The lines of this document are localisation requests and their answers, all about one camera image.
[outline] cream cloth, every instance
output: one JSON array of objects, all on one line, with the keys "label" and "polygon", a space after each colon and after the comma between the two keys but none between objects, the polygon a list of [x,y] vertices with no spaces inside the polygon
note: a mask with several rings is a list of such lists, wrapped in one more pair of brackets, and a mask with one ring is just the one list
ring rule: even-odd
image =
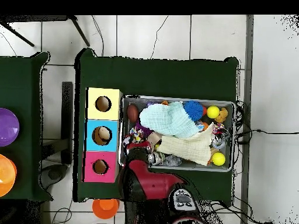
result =
[{"label": "cream cloth", "polygon": [[206,166],[211,159],[211,134],[213,123],[203,132],[198,132],[190,138],[176,138],[174,136],[162,136],[162,143],[157,151],[175,155],[197,164]]}]

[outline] purple lid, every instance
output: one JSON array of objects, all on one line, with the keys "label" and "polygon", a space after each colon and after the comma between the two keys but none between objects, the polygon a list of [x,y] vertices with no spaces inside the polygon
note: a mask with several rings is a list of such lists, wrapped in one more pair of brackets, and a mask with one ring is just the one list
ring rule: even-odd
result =
[{"label": "purple lid", "polygon": [[20,125],[13,112],[0,108],[0,147],[11,144],[19,134]]}]

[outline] pink block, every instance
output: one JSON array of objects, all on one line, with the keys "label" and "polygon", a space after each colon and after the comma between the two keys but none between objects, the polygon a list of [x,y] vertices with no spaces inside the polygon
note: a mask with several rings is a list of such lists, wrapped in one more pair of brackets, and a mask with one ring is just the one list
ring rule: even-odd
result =
[{"label": "pink block", "polygon": [[[116,166],[118,166],[116,158],[116,152],[86,151],[84,182],[114,183]],[[93,171],[92,166],[97,160],[104,160],[108,164],[109,168],[105,174],[97,174]]]}]

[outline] orange bowl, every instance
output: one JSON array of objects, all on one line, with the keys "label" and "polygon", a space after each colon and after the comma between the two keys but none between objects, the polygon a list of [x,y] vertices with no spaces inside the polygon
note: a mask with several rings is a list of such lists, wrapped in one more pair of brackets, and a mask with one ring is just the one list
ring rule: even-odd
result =
[{"label": "orange bowl", "polygon": [[114,217],[119,209],[119,200],[117,199],[96,199],[92,203],[93,213],[101,219]]},{"label": "orange bowl", "polygon": [[4,155],[0,155],[0,197],[12,189],[16,173],[16,165]]}]

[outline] dark green tablecloth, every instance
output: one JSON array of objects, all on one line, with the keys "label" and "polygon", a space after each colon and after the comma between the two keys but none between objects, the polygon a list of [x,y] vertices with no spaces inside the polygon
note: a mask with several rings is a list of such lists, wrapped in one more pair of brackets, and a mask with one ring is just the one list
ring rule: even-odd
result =
[{"label": "dark green tablecloth", "polygon": [[[122,57],[94,57],[83,49],[76,58],[75,144],[78,175],[74,170],[74,194],[84,198],[120,198],[117,183],[83,183],[85,88],[120,89],[127,95],[164,96],[235,102],[238,60],[194,59],[191,61],[143,60]],[[232,172],[164,170],[190,181],[189,190],[196,199],[223,200],[230,204]]]},{"label": "dark green tablecloth", "polygon": [[14,112],[20,122],[16,140],[0,147],[0,154],[12,160],[18,170],[15,185],[0,199],[50,200],[39,186],[41,158],[40,71],[47,52],[30,58],[0,57],[0,107]]}]

